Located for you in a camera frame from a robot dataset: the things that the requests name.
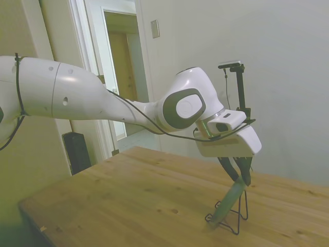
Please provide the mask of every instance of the light switch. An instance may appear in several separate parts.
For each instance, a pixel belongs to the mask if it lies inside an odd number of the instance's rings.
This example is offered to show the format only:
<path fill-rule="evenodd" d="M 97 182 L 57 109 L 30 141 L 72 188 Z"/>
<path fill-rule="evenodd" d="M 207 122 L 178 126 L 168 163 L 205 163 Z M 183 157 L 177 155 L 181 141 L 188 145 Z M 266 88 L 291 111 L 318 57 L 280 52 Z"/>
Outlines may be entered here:
<path fill-rule="evenodd" d="M 154 39 L 160 37 L 158 20 L 154 20 L 151 22 L 151 29 L 152 29 L 152 36 Z"/>

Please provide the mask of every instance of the green object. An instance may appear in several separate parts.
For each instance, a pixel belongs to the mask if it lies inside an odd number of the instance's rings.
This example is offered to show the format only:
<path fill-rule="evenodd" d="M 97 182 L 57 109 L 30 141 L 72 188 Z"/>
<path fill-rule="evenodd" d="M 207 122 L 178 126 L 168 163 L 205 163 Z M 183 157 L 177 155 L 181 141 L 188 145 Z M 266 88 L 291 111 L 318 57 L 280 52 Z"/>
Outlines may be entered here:
<path fill-rule="evenodd" d="M 2 119 L 4 119 L 4 112 L 0 107 L 0 122 L 2 121 Z"/>
<path fill-rule="evenodd" d="M 245 188 L 246 184 L 243 179 L 239 177 L 227 192 L 222 202 L 218 205 L 218 208 L 213 213 L 210 223 L 216 225 L 221 223 L 230 212 L 235 202 L 239 199 Z"/>

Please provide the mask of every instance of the wooden door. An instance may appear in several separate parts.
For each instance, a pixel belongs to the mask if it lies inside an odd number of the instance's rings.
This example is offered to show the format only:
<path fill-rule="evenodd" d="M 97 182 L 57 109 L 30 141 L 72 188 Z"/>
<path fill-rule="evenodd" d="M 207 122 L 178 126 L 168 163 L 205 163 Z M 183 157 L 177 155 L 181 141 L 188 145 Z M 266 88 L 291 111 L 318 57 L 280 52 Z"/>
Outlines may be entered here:
<path fill-rule="evenodd" d="M 109 42 L 120 96 L 137 100 L 135 78 L 125 33 L 109 32 Z"/>

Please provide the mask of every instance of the black speaker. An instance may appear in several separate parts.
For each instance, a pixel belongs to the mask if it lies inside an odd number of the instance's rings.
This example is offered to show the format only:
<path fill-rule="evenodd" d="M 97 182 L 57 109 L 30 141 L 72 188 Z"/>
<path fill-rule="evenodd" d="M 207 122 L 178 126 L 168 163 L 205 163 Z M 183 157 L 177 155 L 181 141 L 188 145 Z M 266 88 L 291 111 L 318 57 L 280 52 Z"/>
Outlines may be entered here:
<path fill-rule="evenodd" d="M 92 166 L 83 134 L 69 132 L 63 135 L 63 140 L 72 175 Z"/>

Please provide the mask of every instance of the ceiling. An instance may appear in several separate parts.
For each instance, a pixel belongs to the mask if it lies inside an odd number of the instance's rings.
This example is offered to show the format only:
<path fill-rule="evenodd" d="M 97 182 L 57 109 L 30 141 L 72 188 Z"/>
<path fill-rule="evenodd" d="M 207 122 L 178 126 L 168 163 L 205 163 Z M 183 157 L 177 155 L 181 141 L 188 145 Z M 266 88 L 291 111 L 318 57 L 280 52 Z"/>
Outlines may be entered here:
<path fill-rule="evenodd" d="M 138 33 L 137 18 L 135 15 L 105 12 L 105 21 L 108 31 Z"/>

